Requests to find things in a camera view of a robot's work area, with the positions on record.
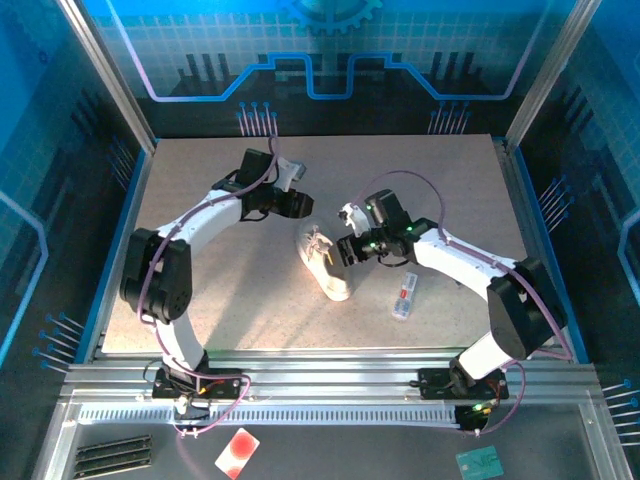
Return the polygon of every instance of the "vent slot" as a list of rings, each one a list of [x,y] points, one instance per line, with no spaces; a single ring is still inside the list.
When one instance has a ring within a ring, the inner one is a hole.
[[[217,420],[226,407],[214,410]],[[171,423],[170,405],[140,405],[136,402],[85,404],[78,415],[81,424]],[[411,406],[282,406],[241,405],[224,420],[227,425],[415,425],[455,427],[454,407]]]

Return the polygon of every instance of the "cable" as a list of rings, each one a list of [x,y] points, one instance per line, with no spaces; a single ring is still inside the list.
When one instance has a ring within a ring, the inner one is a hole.
[[[520,362],[513,362],[511,365],[518,367],[520,369],[520,372],[522,373],[522,386],[520,387],[520,392],[516,397],[516,401],[513,404],[513,407],[511,407],[511,410],[509,410],[509,412],[507,412],[507,414],[495,425],[492,425],[490,427],[485,426],[479,432],[468,432],[468,433],[473,433],[473,435],[480,436],[480,435],[486,435],[487,433],[495,432],[500,427],[502,427],[505,423],[507,423],[511,417],[515,415],[516,411],[518,410],[518,407],[520,407],[520,404],[522,403],[522,399],[524,398],[524,390],[527,387],[527,374],[525,373],[524,367]]]
[[[520,285],[522,285],[522,287],[525,289],[527,294],[531,297],[531,299],[534,301],[536,306],[540,309],[540,312],[542,312],[542,315],[544,316],[545,320],[549,324],[549,327],[553,331],[553,334],[556,337],[558,337],[558,341],[560,342],[560,344],[562,345],[562,348],[564,350],[564,355],[563,354],[558,354],[558,353],[555,353],[555,352],[549,352],[548,350],[540,350],[539,352],[542,353],[543,355],[552,356],[552,357],[558,358],[560,360],[567,360],[567,361],[572,360],[573,359],[573,355],[571,353],[571,349],[569,348],[569,344],[567,343],[567,340],[564,338],[564,335],[562,334],[562,332],[560,330],[560,327],[558,327],[558,324],[556,323],[555,319],[553,318],[552,313],[549,311],[549,309],[547,308],[545,303],[542,301],[542,298],[540,298],[540,295],[538,295],[538,292],[535,291],[533,286],[522,275],[520,275],[518,272],[516,272],[512,268],[509,268],[508,266],[504,265],[503,263],[501,263],[501,262],[499,262],[499,261],[497,261],[497,260],[495,260],[495,259],[493,259],[491,257],[488,257],[487,255],[484,255],[484,254],[482,254],[480,252],[477,252],[474,249],[468,248],[465,245],[461,245],[458,242],[455,242],[454,240],[452,240],[451,238],[449,238],[447,236],[447,234],[444,231],[444,217],[445,217],[445,213],[446,213],[444,199],[442,198],[442,195],[440,194],[440,192],[438,191],[436,186],[433,183],[431,183],[431,181],[429,181],[426,177],[424,177],[423,175],[421,175],[419,173],[412,172],[410,170],[391,170],[389,172],[386,172],[386,173],[383,173],[381,175],[378,175],[373,180],[371,180],[369,182],[369,184],[364,189],[362,189],[360,191],[360,193],[356,196],[356,198],[354,199],[354,201],[352,203],[356,204],[359,201],[361,201],[363,199],[363,197],[364,197],[365,191],[371,185],[373,185],[375,182],[377,182],[381,178],[384,178],[384,177],[386,177],[388,175],[393,175],[393,174],[397,174],[397,173],[404,173],[404,174],[407,174],[407,175],[411,175],[411,176],[417,177],[417,178],[421,179],[422,181],[424,181],[425,183],[427,183],[427,185],[429,185],[431,187],[431,189],[435,192],[436,196],[438,197],[438,201],[440,202],[440,218],[438,219],[438,236],[440,237],[440,239],[446,245],[449,245],[449,246],[455,248],[456,250],[458,250],[458,251],[460,251],[462,253],[465,253],[465,254],[470,255],[471,257],[474,257],[474,258],[476,258],[476,259],[478,259],[478,260],[480,260],[480,261],[482,261],[484,263],[487,263],[488,265],[495,266],[495,268],[497,268],[501,272],[511,275]]]
[[[156,269],[156,266],[158,265],[158,262],[160,261],[160,258],[162,257],[162,254],[163,254],[164,250],[167,248],[167,245],[169,245],[169,242],[171,241],[171,239],[175,235],[177,235],[178,232],[180,232],[182,227],[189,221],[189,219],[191,219],[194,215],[198,214],[202,210],[204,210],[206,208],[209,208],[209,207],[215,205],[216,203],[220,203],[220,202],[223,202],[225,200],[229,200],[231,198],[240,197],[241,195],[244,195],[244,194],[252,191],[253,189],[257,188],[267,178],[269,178],[269,175],[271,174],[271,172],[274,169],[274,167],[277,165],[278,158],[280,157],[280,142],[279,142],[277,137],[270,136],[269,140],[268,140],[268,144],[269,144],[269,152],[271,153],[273,158],[271,160],[271,164],[269,165],[269,168],[267,168],[267,170],[264,172],[264,174],[258,180],[256,180],[254,183],[252,183],[248,187],[243,188],[241,190],[238,190],[237,192],[232,192],[232,193],[229,193],[227,195],[223,195],[221,197],[215,198],[215,199],[213,199],[213,200],[211,200],[209,202],[205,202],[205,203],[201,203],[199,205],[196,205],[191,210],[189,210],[187,213],[185,213],[182,216],[182,218],[180,218],[180,220],[178,220],[176,222],[176,224],[173,226],[173,228],[171,228],[171,230],[169,231],[167,236],[162,240],[162,242],[160,243],[160,246],[158,247],[158,249],[156,250],[155,254],[153,255],[153,258],[151,259],[151,262],[149,263],[149,269],[147,270],[147,274],[146,274],[146,276],[144,278],[144,282],[142,283],[142,289],[140,291],[140,297],[138,299],[138,307],[136,309],[136,316],[137,316],[138,320],[141,323],[146,324],[146,325],[153,324],[155,326],[155,321],[149,322],[149,321],[146,321],[146,320],[144,320],[142,318],[142,306],[144,305],[147,293],[149,292],[149,286],[151,284],[151,279],[153,278],[153,273],[154,273],[154,271]],[[236,408],[238,406],[238,404],[240,404],[240,402],[244,399],[244,397],[246,396],[247,392],[249,391],[249,387],[251,386],[251,378],[249,378],[248,375],[244,375],[244,374],[239,374],[239,375],[205,375],[205,374],[201,374],[201,373],[195,372],[195,371],[193,371],[193,370],[191,370],[189,368],[186,368],[186,367],[180,365],[180,363],[178,363],[178,361],[174,357],[171,356],[171,353],[167,350],[166,346],[162,342],[162,339],[160,338],[160,333],[159,333],[157,328],[155,329],[155,334],[156,334],[156,339],[158,340],[158,343],[159,343],[160,348],[162,349],[163,353],[165,355],[167,355],[168,357],[170,357],[170,359],[173,360],[173,362],[174,362],[175,366],[177,367],[177,369],[181,370],[183,373],[186,373],[188,375],[192,375],[192,376],[194,376],[196,378],[199,378],[199,379],[205,379],[205,380],[236,380],[236,379],[241,379],[241,380],[245,381],[244,389],[242,390],[242,392],[240,393],[238,398],[226,410],[226,412],[220,418],[218,418],[218,420],[216,420],[214,423],[212,423],[211,425],[209,425],[207,427],[204,427],[204,428],[201,428],[201,429],[199,429],[197,431],[194,431],[191,435],[197,436],[199,433],[205,433],[205,432],[211,430],[216,425],[218,425],[221,421],[223,421],[233,411],[233,409]],[[174,425],[174,428],[176,428],[176,430],[178,430],[183,436],[186,435],[185,432],[180,431],[180,429],[175,427],[175,425]]]
[[[397,268],[397,267],[403,267],[404,265],[409,263],[409,260],[405,260],[404,262],[400,262],[400,263],[384,263],[382,261],[382,255],[378,255],[378,263],[383,267]]]
[[[144,366],[144,369],[142,370],[142,378],[147,383],[153,383],[153,382],[149,381],[149,379],[147,378],[147,372],[149,371],[149,367],[151,365],[153,365],[154,363],[162,363],[162,360],[151,360],[149,363],[147,363]]]
[[[213,375],[200,375],[200,376],[201,377],[213,377]],[[249,392],[249,388],[251,387],[251,378],[248,375],[240,374],[240,375],[235,375],[235,376],[233,376],[231,378],[234,378],[234,379],[242,378],[246,382],[245,383],[245,387],[242,390],[242,392],[240,393],[240,395],[238,396],[238,398],[235,399],[235,401],[229,406],[229,408],[227,408],[224,411],[224,413],[222,415],[220,415],[220,417],[218,417],[218,419],[215,422],[207,425],[206,427],[193,428],[192,431],[182,430],[182,429],[178,428],[176,425],[173,425],[173,428],[175,428],[175,430],[178,433],[180,433],[180,435],[182,435],[183,437],[185,435],[189,435],[191,437],[197,437],[198,435],[201,435],[203,433],[207,433],[209,430],[211,430],[211,429],[215,428],[217,425],[219,425],[240,404],[240,402],[247,395],[247,392]]]
[[[245,222],[261,222],[265,218],[267,218],[268,216],[269,216],[269,212],[263,213],[262,216],[259,217],[259,218],[243,218],[242,220],[240,220],[240,222],[242,222],[242,223],[245,223]]]
[[[278,180],[280,180],[280,167],[276,163],[276,179],[273,182],[265,183],[265,185],[274,185]]]

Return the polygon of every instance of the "shoe lace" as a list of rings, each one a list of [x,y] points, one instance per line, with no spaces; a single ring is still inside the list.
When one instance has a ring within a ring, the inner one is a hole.
[[[307,259],[311,259],[311,255],[313,251],[327,255],[329,253],[329,249],[331,248],[331,240],[329,240],[326,236],[320,233],[320,230],[317,225],[313,226],[313,232],[305,233],[305,238],[308,242],[307,244]]]

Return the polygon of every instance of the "glass wall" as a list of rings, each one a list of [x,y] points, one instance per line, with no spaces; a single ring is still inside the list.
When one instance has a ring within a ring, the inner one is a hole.
[[[35,465],[140,148],[54,0],[0,2],[0,63],[0,476],[18,479]]]
[[[85,0],[161,137],[506,132],[569,0]]]
[[[602,2],[521,145],[605,386],[640,381],[638,18],[637,2]]]

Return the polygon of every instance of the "black mount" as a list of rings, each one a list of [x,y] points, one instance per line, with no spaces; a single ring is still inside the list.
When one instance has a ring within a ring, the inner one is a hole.
[[[478,411],[467,405],[457,405],[455,408],[456,423],[460,425],[459,430],[465,432],[482,430],[489,422],[489,413],[483,410]]]
[[[423,400],[493,400],[509,398],[509,389],[504,373],[495,370],[482,380],[476,381],[472,387],[467,387],[464,380],[459,381],[452,369],[421,368],[418,370],[418,380],[409,384],[420,389]]]
[[[129,239],[120,282],[120,297],[134,312],[138,308],[149,264],[162,240],[157,230],[144,228],[137,229]],[[156,268],[153,273],[142,311],[168,324],[179,318],[191,301],[191,247],[184,240],[169,242],[158,265],[160,268]]]
[[[514,271],[531,284],[558,327],[564,328],[567,316],[542,262],[527,258],[517,262]],[[524,360],[553,336],[549,323],[534,300],[511,275],[491,280],[487,287],[487,302],[493,338],[511,358]]]
[[[239,375],[242,370],[235,368],[209,368],[209,357],[205,353],[196,368],[196,372],[204,375]],[[177,399],[187,395],[190,399],[231,399],[240,396],[242,381],[229,380],[200,380],[179,370],[163,364],[156,372],[153,383],[154,399]]]
[[[242,159],[240,169],[215,183],[212,190],[237,192],[256,182],[269,168],[273,155],[248,148]],[[311,215],[313,199],[306,193],[289,189],[283,192],[272,183],[263,183],[251,192],[242,195],[242,218],[251,212],[260,212],[267,216],[275,213],[286,218],[304,218]]]
[[[376,228],[364,232],[360,237],[352,233],[338,240],[338,251],[344,266],[350,267],[372,257],[384,258],[387,255],[404,257],[416,263],[413,244],[425,232],[437,228],[438,224],[426,218],[412,221],[398,197],[388,189],[367,197],[365,204]],[[344,220],[344,212],[339,215]]]

